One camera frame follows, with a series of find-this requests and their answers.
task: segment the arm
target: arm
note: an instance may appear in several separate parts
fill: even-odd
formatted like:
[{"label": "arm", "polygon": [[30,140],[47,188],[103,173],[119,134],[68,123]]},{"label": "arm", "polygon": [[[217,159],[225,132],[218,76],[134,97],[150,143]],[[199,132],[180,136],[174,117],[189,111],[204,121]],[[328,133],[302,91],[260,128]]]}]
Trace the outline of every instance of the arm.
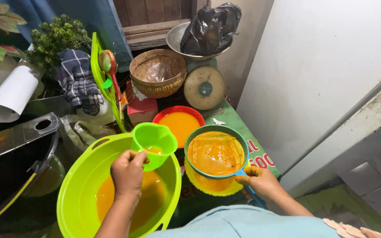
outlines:
[{"label": "arm", "polygon": [[[236,176],[236,182],[250,186],[272,212],[288,216],[314,216],[283,189],[270,170],[251,166],[244,171],[248,176]],[[252,199],[246,189],[242,192],[246,198]]]},{"label": "arm", "polygon": [[114,182],[114,202],[99,227],[95,237],[127,238],[132,216],[142,195],[143,169],[147,152],[137,154],[126,150],[111,165],[111,177]]}]

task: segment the red bowl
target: red bowl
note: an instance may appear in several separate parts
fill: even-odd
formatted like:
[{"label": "red bowl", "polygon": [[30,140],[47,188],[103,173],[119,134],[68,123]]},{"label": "red bowl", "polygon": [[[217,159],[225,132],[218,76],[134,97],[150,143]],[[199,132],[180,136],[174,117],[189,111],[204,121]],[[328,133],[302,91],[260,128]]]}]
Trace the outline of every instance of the red bowl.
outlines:
[{"label": "red bowl", "polygon": [[173,106],[173,107],[166,108],[166,109],[162,110],[161,112],[159,112],[154,117],[152,122],[158,124],[158,122],[161,120],[161,118],[163,118],[164,116],[167,116],[173,112],[188,113],[188,114],[194,116],[198,120],[199,126],[201,126],[201,127],[205,126],[205,121],[204,121],[204,118],[202,117],[202,115],[197,110],[190,108],[190,107],[186,107],[186,106]]}]

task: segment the scale dial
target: scale dial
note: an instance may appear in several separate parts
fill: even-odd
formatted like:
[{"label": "scale dial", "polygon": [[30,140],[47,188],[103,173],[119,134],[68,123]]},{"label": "scale dial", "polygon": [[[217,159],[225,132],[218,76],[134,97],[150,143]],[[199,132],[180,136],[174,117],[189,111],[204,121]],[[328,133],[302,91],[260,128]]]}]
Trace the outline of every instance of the scale dial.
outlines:
[{"label": "scale dial", "polygon": [[213,67],[197,68],[185,81],[186,100],[196,109],[212,109],[223,100],[225,92],[224,77]]}]

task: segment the plastic bag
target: plastic bag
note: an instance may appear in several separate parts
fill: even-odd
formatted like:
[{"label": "plastic bag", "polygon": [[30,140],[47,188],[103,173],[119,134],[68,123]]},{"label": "plastic bag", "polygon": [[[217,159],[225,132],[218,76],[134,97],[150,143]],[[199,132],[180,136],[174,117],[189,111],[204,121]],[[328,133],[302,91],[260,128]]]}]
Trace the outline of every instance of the plastic bag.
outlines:
[{"label": "plastic bag", "polygon": [[217,8],[204,6],[186,28],[180,50],[193,56],[221,53],[232,43],[241,16],[241,9],[233,3],[225,3]]},{"label": "plastic bag", "polygon": [[142,81],[149,83],[162,82],[173,78],[172,61],[169,58],[160,58],[160,62],[146,62],[148,70]]},{"label": "plastic bag", "polygon": [[71,143],[79,148],[82,152],[87,149],[96,140],[105,136],[115,135],[116,131],[104,125],[96,125],[83,121],[80,116],[66,115],[61,117],[64,133],[62,133],[64,145],[66,149],[71,149]]}]

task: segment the metal bowl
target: metal bowl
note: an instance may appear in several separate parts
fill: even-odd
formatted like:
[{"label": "metal bowl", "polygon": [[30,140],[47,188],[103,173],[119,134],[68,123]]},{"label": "metal bowl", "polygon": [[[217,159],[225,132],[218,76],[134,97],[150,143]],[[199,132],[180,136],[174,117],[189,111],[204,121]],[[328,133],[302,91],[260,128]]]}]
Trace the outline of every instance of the metal bowl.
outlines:
[{"label": "metal bowl", "polygon": [[226,50],[228,50],[233,43],[233,38],[232,38],[232,42],[230,43],[229,47],[227,47],[224,51],[222,51],[218,54],[215,54],[215,55],[211,55],[211,56],[192,56],[192,55],[184,54],[180,51],[180,42],[182,41],[182,37],[185,34],[185,30],[189,24],[190,24],[190,22],[179,24],[179,25],[173,27],[166,35],[167,45],[170,46],[170,48],[172,50],[181,54],[185,58],[188,57],[188,58],[192,58],[192,59],[196,59],[196,60],[206,60],[209,58],[214,58],[214,57],[220,55],[221,53],[225,52]]}]

